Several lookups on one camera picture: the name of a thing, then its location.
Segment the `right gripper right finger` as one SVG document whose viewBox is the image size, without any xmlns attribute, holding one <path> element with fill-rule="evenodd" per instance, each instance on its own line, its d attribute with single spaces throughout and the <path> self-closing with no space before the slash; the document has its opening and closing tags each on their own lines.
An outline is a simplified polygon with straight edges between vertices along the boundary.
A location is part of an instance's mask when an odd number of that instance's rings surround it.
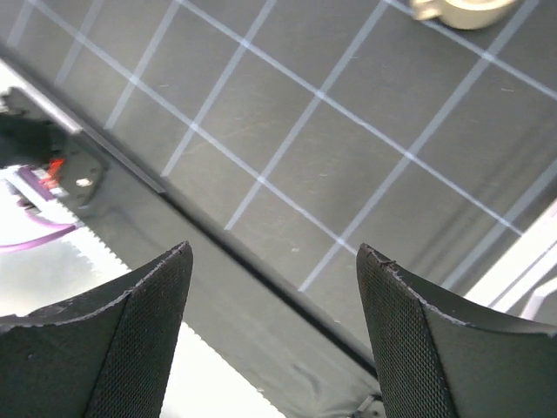
<svg viewBox="0 0 557 418">
<path fill-rule="evenodd" d="M 471 302 L 367 244 L 356 267 L 387 416 L 556 415 L 554 326 Z"/>
</svg>

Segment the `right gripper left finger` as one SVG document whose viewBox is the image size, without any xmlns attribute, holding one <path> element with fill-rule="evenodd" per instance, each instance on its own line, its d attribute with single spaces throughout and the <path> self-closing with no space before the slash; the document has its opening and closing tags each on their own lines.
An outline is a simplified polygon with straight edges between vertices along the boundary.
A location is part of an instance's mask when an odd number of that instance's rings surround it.
<svg viewBox="0 0 557 418">
<path fill-rule="evenodd" d="M 193 254 L 175 245 L 101 286 L 1 319 L 3 417 L 158 417 Z"/>
</svg>

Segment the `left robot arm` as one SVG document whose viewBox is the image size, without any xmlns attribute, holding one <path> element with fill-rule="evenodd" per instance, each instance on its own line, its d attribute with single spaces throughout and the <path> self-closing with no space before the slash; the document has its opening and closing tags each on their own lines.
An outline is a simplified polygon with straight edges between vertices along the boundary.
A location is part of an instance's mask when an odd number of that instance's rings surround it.
<svg viewBox="0 0 557 418">
<path fill-rule="evenodd" d="M 67 132 L 54 123 L 20 88 L 1 95 L 1 168 L 31 165 L 45 168 L 64 160 Z"/>
</svg>

